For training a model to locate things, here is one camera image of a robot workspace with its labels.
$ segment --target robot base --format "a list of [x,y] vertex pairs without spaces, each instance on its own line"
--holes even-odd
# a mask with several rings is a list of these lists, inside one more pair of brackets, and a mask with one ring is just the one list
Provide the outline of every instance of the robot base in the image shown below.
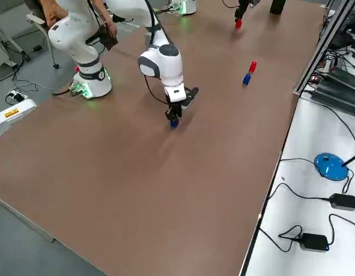
[[328,153],[319,154],[314,159],[315,168],[321,176],[332,181],[342,181],[348,177],[349,169],[343,167],[343,163],[340,157]]
[[74,84],[70,90],[75,94],[82,94],[86,99],[98,98],[107,95],[111,89],[111,79],[105,71],[106,76],[103,80],[84,79],[79,73],[74,76]]
[[173,4],[172,11],[170,13],[176,16],[188,16],[196,13],[195,0],[187,0],[181,4]]

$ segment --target person's arm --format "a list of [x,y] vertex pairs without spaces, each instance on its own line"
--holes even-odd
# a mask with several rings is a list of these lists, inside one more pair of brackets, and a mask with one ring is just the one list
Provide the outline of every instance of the person's arm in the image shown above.
[[109,13],[107,12],[107,9],[105,8],[105,6],[103,4],[103,0],[93,0],[93,3],[96,6],[96,8],[99,10],[99,12],[101,13],[101,15],[106,23],[106,26],[109,29],[110,34],[113,37],[116,37],[118,29],[116,28],[116,25],[113,22],[111,15],[109,15]]

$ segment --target power adapter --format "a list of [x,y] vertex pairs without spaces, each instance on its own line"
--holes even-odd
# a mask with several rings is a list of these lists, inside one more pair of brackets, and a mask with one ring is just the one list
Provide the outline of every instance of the power adapter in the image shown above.
[[355,197],[348,194],[333,194],[329,197],[331,207],[339,210],[354,211]]
[[300,243],[302,250],[313,252],[329,251],[329,243],[324,235],[304,233],[300,239],[297,239],[297,242]]

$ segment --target chair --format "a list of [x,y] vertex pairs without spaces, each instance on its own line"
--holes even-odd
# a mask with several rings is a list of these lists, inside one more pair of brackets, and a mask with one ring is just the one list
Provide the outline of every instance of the chair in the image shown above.
[[30,14],[26,15],[27,20],[30,23],[34,24],[41,31],[41,33],[43,33],[44,36],[46,37],[46,43],[47,43],[49,52],[51,54],[53,67],[55,69],[59,69],[60,66],[55,62],[55,58],[53,56],[51,41],[50,41],[49,36],[47,34],[47,30],[49,28],[46,24],[45,14],[43,12],[43,9],[42,9],[40,3],[37,0],[23,0],[23,2],[28,7],[28,9],[31,11]]

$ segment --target sticker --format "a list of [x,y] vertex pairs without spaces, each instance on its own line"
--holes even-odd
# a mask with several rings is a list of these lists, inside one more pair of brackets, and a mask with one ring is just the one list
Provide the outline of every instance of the sticker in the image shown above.
[[17,114],[18,112],[19,112],[19,110],[17,108],[13,109],[12,111],[9,111],[9,112],[5,113],[5,118],[13,116],[14,114]]

